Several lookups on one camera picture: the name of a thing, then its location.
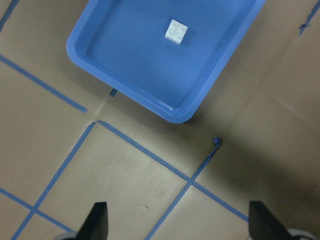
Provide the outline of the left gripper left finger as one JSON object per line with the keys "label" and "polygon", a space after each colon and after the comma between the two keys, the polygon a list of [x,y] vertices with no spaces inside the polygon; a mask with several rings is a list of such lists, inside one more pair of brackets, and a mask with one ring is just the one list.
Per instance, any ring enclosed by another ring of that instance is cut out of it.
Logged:
{"label": "left gripper left finger", "polygon": [[55,240],[106,240],[109,234],[107,202],[96,202],[78,231],[57,235]]}

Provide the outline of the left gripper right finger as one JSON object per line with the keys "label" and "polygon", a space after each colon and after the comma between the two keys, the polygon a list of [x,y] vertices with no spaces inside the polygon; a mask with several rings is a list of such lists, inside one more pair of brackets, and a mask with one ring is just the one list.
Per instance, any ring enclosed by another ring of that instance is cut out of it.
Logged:
{"label": "left gripper right finger", "polygon": [[287,229],[263,204],[249,202],[249,240],[316,240],[311,233],[299,229]]}

